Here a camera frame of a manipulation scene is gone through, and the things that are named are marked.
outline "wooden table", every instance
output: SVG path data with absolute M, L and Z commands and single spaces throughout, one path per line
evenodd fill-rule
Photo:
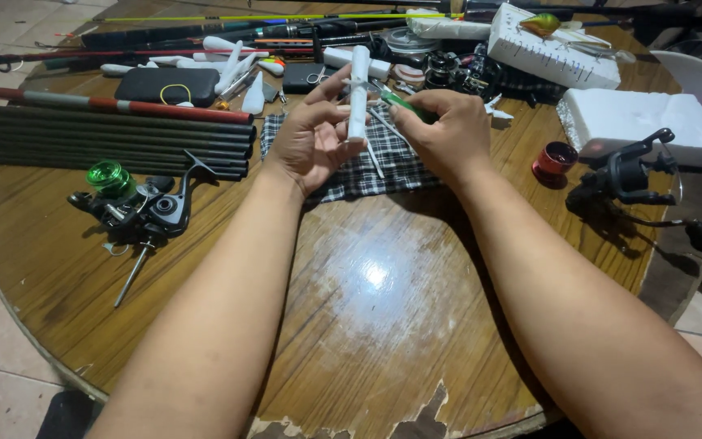
M 254 2 L 248 9 L 243 0 L 217 3 L 225 6 L 125 0 L 104 16 L 371 9 L 290 2 Z M 123 28 L 104 25 L 104 30 Z M 618 27 L 593 28 L 590 34 L 646 53 Z M 620 90 L 679 91 L 656 61 L 620 65 L 620 70 Z M 270 76 L 268 81 L 278 82 Z M 23 87 L 112 96 L 118 82 L 96 71 L 68 74 L 39 67 Z M 503 101 L 500 109 L 516 117 L 509 128 L 493 133 L 492 157 L 500 172 L 560 235 L 620 285 L 641 296 L 649 291 L 648 302 L 664 318 L 680 315 L 700 277 L 702 259 L 692 271 L 675 269 L 665 254 L 653 259 L 650 241 L 657 234 L 647 227 L 637 227 L 638 235 L 632 236 L 610 230 L 610 241 L 600 237 L 563 204 L 585 166 L 570 171 L 570 184 L 562 190 L 539 185 L 531 173 L 546 143 L 565 140 L 554 107 L 531 109 L 524 102 Z M 279 103 L 265 110 L 279 112 Z M 188 231 L 147 261 L 119 309 L 112 304 L 135 252 L 112 257 L 102 248 L 105 235 L 96 221 L 65 201 L 87 187 L 85 173 L 0 166 L 0 292 L 24 333 L 71 383 L 106 398 L 148 325 L 248 193 L 260 168 L 258 150 L 251 163 L 245 181 L 203 185 L 194 192 Z M 667 191 L 671 184 L 668 176 L 652 175 L 656 191 Z M 632 211 L 656 219 L 665 208 Z M 674 242 L 686 240 L 681 231 L 674 233 Z M 264 275 L 266 267 L 254 268 L 255 276 Z M 250 435 L 257 438 L 303 437 L 298 431 L 305 437 L 443 438 L 446 432 L 507 437 L 536 429 L 559 411 L 512 339 L 467 218 L 449 191 L 436 189 L 322 204 L 304 213 L 282 330 L 255 414 Z

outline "yellow fishing rod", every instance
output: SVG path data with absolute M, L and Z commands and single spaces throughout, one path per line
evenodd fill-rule
M 168 16 L 168 17 L 141 17 L 141 18 L 95 18 L 89 23 L 115 23 L 120 21 L 193 21 L 193 20 L 312 20 L 322 18 L 456 18 L 462 19 L 464 13 L 429 13 L 429 14 L 306 14 L 306 15 L 209 15 L 209 16 Z

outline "crankbait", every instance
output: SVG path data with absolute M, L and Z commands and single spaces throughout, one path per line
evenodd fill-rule
M 567 41 L 563 43 L 565 47 L 575 48 L 587 55 L 592 55 L 595 58 L 604 56 L 606 58 L 614 58 L 618 63 L 632 64 L 636 62 L 636 55 L 633 55 L 627 50 L 620 50 L 603 43 L 592 41 Z
M 549 13 L 542 13 L 520 21 L 519 25 L 541 38 L 546 38 L 559 29 L 559 19 Z

